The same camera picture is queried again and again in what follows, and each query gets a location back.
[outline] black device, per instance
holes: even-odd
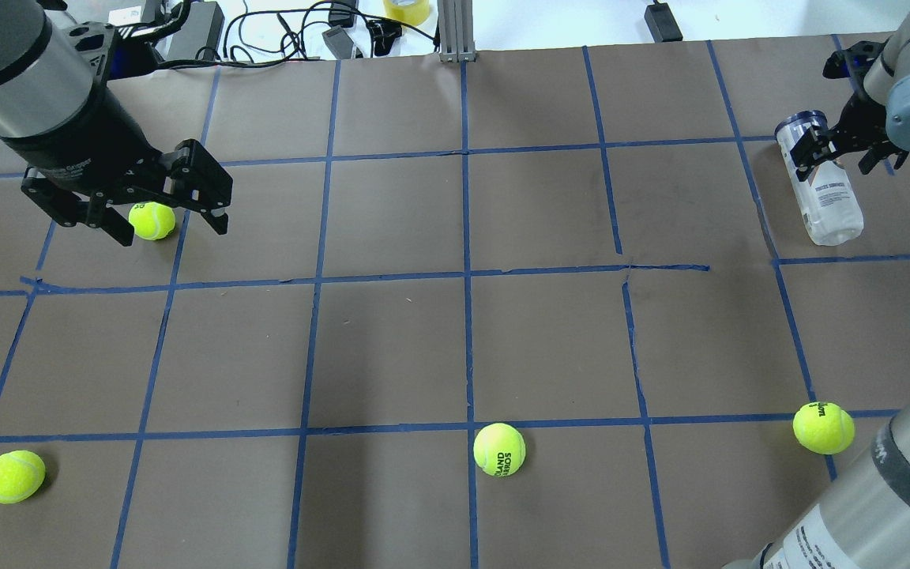
[[[371,48],[376,58],[388,55],[395,40],[402,37],[402,25],[394,21],[369,21],[367,30],[371,32]]]
[[[647,23],[655,43],[682,42],[683,40],[683,33],[679,31],[676,18],[672,17],[672,10],[665,2],[659,3],[658,0],[655,0],[654,4],[645,8],[645,23]]]
[[[852,79],[855,92],[841,109],[838,124],[831,129],[812,126],[790,151],[799,180],[809,177],[813,169],[828,160],[850,152],[866,151],[859,160],[859,171],[869,174],[885,158],[897,156],[894,169],[904,165],[908,151],[898,148],[887,137],[887,107],[878,104],[864,88],[866,74],[880,58],[885,44],[859,42],[847,50],[834,51],[824,64],[826,79]]]
[[[188,19],[167,47],[167,60],[216,60],[220,30],[224,28],[224,11],[216,2],[195,2]]]
[[[322,32],[322,39],[325,40],[325,46],[329,48],[332,55],[338,60],[359,60],[364,57],[363,51],[357,47],[347,35],[346,30],[338,25],[326,29]]]
[[[357,0],[336,0],[329,11],[329,25],[338,25],[340,28],[353,28],[357,21]]]

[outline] power adapter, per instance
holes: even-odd
[[[665,2],[654,4],[645,8],[645,23],[655,40],[655,43],[682,42],[683,33],[679,31],[676,18],[672,17],[672,10]]]

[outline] table surface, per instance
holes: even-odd
[[[773,143],[855,36],[485,51],[111,84],[235,178],[121,248],[0,143],[0,566],[719,567],[910,401],[910,159],[806,237]],[[870,39],[882,40],[881,36]],[[834,458],[809,400],[855,415]],[[524,433],[508,479],[477,428]]]

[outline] white floor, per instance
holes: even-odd
[[[218,0],[227,22],[245,11],[242,0]],[[359,0],[368,14],[383,15],[384,0]],[[473,2],[477,50],[534,50],[542,47],[599,46],[611,43],[651,43],[644,22],[646,0],[476,0]],[[249,0],[250,9],[307,8],[311,0]],[[437,0],[430,18],[419,27],[431,35],[437,22]],[[910,10],[910,0],[669,0],[685,40],[729,40],[740,37],[815,36],[824,33],[887,32]],[[288,15],[299,26],[299,15]],[[308,28],[308,54],[332,55],[322,44],[322,26]],[[252,16],[241,28],[243,39],[275,47],[282,28],[273,15]],[[350,36],[368,52],[362,25]],[[237,25],[230,44],[237,43]],[[433,44],[408,32],[391,55],[429,54]]]

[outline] bottle label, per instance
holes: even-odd
[[[817,192],[817,199],[820,201],[821,208],[828,205],[844,202],[846,199],[852,199],[852,192],[848,190],[845,183],[825,183],[813,188]]]
[[[781,548],[765,569],[859,569],[841,551],[820,516],[820,504],[799,521],[781,541]]]

